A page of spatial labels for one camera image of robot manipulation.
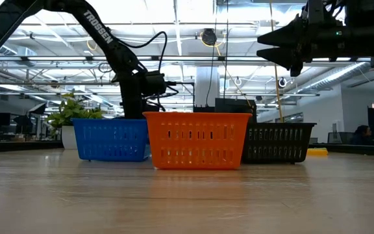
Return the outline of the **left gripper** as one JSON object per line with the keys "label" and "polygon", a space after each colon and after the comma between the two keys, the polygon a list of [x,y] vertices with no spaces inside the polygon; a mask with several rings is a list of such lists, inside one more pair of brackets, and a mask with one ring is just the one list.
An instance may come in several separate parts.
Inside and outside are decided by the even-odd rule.
{"label": "left gripper", "polygon": [[121,77],[121,98],[125,118],[142,118],[142,94],[137,75],[124,73]]}

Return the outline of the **person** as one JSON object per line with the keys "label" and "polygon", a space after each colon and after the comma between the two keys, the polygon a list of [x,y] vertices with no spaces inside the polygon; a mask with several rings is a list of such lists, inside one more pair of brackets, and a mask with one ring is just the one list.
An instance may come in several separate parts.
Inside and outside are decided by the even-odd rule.
{"label": "person", "polygon": [[352,145],[372,146],[374,144],[371,138],[371,129],[368,125],[360,125],[357,127],[351,139]]}

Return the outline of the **black computer case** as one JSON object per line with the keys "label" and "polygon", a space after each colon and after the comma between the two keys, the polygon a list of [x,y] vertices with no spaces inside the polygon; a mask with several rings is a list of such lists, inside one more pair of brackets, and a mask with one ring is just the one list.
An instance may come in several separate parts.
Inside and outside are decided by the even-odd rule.
{"label": "black computer case", "polygon": [[223,113],[249,113],[252,117],[249,123],[257,123],[256,117],[256,103],[253,100],[246,99],[227,99],[216,98],[214,107],[199,107],[193,108],[194,112],[223,112]]}

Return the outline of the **orange plastic basket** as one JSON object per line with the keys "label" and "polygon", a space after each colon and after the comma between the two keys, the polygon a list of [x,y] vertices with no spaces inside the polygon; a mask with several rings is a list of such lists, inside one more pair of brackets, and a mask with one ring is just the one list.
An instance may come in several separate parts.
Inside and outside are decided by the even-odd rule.
{"label": "orange plastic basket", "polygon": [[248,113],[144,112],[153,166],[172,170],[240,167]]}

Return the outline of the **black plastic basket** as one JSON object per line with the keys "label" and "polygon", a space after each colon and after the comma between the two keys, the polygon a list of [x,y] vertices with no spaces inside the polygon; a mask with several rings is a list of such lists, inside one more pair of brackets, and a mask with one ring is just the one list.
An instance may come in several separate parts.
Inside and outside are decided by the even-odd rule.
{"label": "black plastic basket", "polygon": [[250,123],[242,151],[244,164],[301,163],[315,123]]}

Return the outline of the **black aluminium table frame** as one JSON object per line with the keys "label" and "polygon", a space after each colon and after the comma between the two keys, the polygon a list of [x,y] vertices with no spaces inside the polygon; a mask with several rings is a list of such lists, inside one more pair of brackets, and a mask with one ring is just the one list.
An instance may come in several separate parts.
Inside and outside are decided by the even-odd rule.
{"label": "black aluminium table frame", "polygon": [[[63,148],[60,141],[0,142],[0,152],[47,150]],[[326,148],[328,152],[374,156],[374,146],[352,146],[343,144],[310,144],[309,148]]]}

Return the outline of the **blue plastic basket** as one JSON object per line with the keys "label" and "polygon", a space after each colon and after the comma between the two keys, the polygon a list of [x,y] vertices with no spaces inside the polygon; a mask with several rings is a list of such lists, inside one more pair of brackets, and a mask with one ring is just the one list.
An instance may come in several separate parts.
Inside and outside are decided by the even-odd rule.
{"label": "blue plastic basket", "polygon": [[142,162],[147,153],[147,121],[72,119],[79,158],[86,161]]}

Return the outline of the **potted green plant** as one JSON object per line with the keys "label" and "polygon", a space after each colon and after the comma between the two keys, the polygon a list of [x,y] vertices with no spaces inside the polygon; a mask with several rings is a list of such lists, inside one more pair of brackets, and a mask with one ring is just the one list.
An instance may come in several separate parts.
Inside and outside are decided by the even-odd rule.
{"label": "potted green plant", "polygon": [[73,119],[101,119],[103,111],[100,107],[86,109],[84,99],[73,92],[62,94],[57,112],[47,117],[47,123],[51,126],[52,135],[61,133],[61,141],[65,150],[76,150],[77,141],[73,126]]}

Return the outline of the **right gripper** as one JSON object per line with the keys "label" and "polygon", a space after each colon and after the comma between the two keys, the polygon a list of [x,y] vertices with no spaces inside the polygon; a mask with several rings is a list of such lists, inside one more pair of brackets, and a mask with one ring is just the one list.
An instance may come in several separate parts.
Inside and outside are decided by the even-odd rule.
{"label": "right gripper", "polygon": [[311,27],[306,31],[307,19],[296,17],[286,26],[258,37],[258,43],[277,46],[261,49],[257,55],[273,62],[297,77],[303,69],[303,61],[338,57],[366,56],[366,29],[363,27]]}

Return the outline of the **orange spring keychain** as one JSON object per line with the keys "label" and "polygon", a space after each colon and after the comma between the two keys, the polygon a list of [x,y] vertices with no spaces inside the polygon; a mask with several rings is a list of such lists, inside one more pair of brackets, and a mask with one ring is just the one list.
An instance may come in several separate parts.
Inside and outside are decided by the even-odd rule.
{"label": "orange spring keychain", "polygon": [[308,148],[307,149],[307,155],[309,156],[326,157],[328,154],[329,153],[326,148]]}

